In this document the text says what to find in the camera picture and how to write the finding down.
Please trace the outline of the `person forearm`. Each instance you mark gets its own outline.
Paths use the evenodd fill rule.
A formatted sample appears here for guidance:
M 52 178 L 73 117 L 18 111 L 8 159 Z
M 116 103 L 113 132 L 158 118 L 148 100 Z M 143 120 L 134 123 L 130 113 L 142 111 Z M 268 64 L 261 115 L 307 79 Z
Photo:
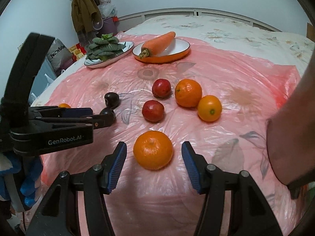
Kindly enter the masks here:
M 269 119 L 266 143 L 282 184 L 293 189 L 314 181 L 314 55 L 287 102 Z

